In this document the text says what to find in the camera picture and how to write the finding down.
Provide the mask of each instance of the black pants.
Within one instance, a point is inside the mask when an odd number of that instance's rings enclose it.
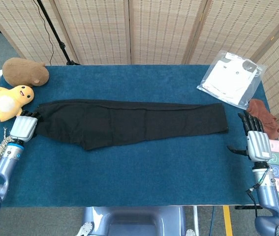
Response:
[[[221,103],[171,103],[62,100],[36,109],[43,121],[36,133],[90,150],[176,136],[228,131]]]

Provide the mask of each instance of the metal pole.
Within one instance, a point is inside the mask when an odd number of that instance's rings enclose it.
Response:
[[[68,56],[68,54],[67,54],[67,52],[65,50],[65,44],[60,40],[60,38],[59,38],[55,28],[54,28],[54,25],[51,22],[51,19],[50,19],[49,15],[47,14],[46,10],[45,10],[45,7],[44,7],[42,1],[41,0],[36,0],[36,1],[39,4],[39,6],[40,6],[40,8],[41,8],[41,10],[42,10],[42,12],[43,12],[47,22],[49,23],[49,25],[51,27],[51,30],[53,31],[53,34],[54,34],[56,40],[58,41],[58,43],[60,45],[60,48],[61,48],[62,52],[64,53],[64,56],[65,56],[65,58],[67,60],[66,64],[67,65],[79,65],[79,64],[75,63],[74,61],[70,60],[70,58],[69,58],[69,56]]]

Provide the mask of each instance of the black stand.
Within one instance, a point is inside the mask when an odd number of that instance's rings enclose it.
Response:
[[[256,206],[257,209],[263,209],[260,205]],[[255,206],[234,206],[235,210],[254,210]]]
[[[69,58],[69,56],[68,56],[68,54],[67,54],[67,52],[65,50],[65,44],[63,42],[61,42],[61,40],[60,40],[60,38],[59,38],[55,28],[54,28],[54,25],[51,22],[51,19],[50,19],[49,15],[47,14],[46,10],[45,10],[45,7],[43,6],[42,1],[41,0],[36,0],[36,1],[39,4],[39,6],[40,6],[40,8],[41,8],[41,10],[42,10],[42,12],[43,12],[47,22],[49,23],[49,25],[50,25],[50,27],[51,27],[51,29],[53,31],[53,34],[54,34],[56,40],[58,41],[58,43],[60,45],[60,48],[61,48],[62,52],[64,53],[64,56],[65,56],[65,58],[67,60],[66,65],[80,65],[80,64],[75,63],[73,60],[70,60],[70,58]]]

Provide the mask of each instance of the wire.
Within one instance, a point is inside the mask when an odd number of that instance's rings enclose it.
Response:
[[[212,230],[214,227],[214,217],[215,217],[215,206],[213,206],[212,221],[210,222],[209,236],[212,236]]]
[[[47,31],[45,20],[44,20],[44,18],[43,18],[42,15],[41,15],[40,7],[38,6],[38,4],[36,4],[36,2],[35,2],[34,0],[32,0],[32,1],[33,1],[34,4],[37,6],[37,10],[38,10],[38,12],[39,12],[39,14],[40,14],[40,17],[42,18],[42,20],[43,20],[43,22],[44,22],[45,31],[46,31],[47,34],[49,35],[49,41],[50,41],[50,43],[51,43],[51,45],[52,45],[52,55],[51,55],[51,58],[50,58],[50,65],[52,65],[52,64],[51,64],[51,61],[52,61],[52,58],[53,58],[53,55],[54,55],[54,45],[53,45],[53,43],[51,42],[50,34],[49,34],[49,32]]]
[[[248,192],[248,196],[249,196],[249,198],[251,198],[251,199],[252,199],[252,201],[253,201],[253,203],[254,203],[254,208],[255,208],[255,217],[257,217],[258,215],[257,215],[257,206],[256,206],[256,201],[255,201],[255,198],[253,197],[253,195],[252,195],[250,192]]]
[[[259,185],[262,184],[262,182],[264,181],[266,175],[268,174],[268,172],[271,170],[271,166],[268,166],[267,170],[264,172],[262,178],[260,179],[260,181],[258,182]]]

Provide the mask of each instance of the black cable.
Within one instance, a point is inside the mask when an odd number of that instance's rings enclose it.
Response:
[[[38,10],[38,12],[39,12],[39,14],[40,14],[40,17],[42,18],[42,20],[43,20],[43,22],[44,22],[44,28],[45,28],[47,34],[49,35],[49,41],[50,41],[50,43],[51,43],[51,45],[52,45],[52,55],[51,55],[51,59],[50,59],[50,65],[52,65],[52,64],[51,64],[51,61],[52,61],[52,58],[53,58],[53,55],[54,55],[54,45],[52,44],[51,38],[50,38],[50,34],[49,34],[49,32],[47,31],[46,24],[45,24],[45,20],[44,20],[44,18],[43,18],[42,15],[41,15],[40,7],[38,6],[38,4],[36,4],[36,2],[35,2],[34,0],[33,0],[33,2],[34,2],[34,4],[37,6],[37,10]]]
[[[255,217],[257,217],[257,206],[256,206],[256,201],[255,198],[253,197],[253,195],[250,192],[247,192],[249,198],[252,199],[253,203],[254,203],[254,208],[255,208]]]

